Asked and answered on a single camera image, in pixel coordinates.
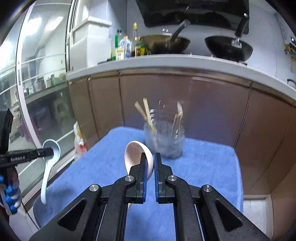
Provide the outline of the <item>blue gloved left hand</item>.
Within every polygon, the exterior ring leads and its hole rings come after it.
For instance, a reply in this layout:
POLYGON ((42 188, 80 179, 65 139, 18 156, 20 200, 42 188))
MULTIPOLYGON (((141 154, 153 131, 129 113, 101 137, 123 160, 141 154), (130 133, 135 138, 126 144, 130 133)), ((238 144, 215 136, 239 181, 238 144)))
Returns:
POLYGON ((15 167, 1 169, 1 207, 7 216, 18 212, 22 203, 20 180, 15 167))

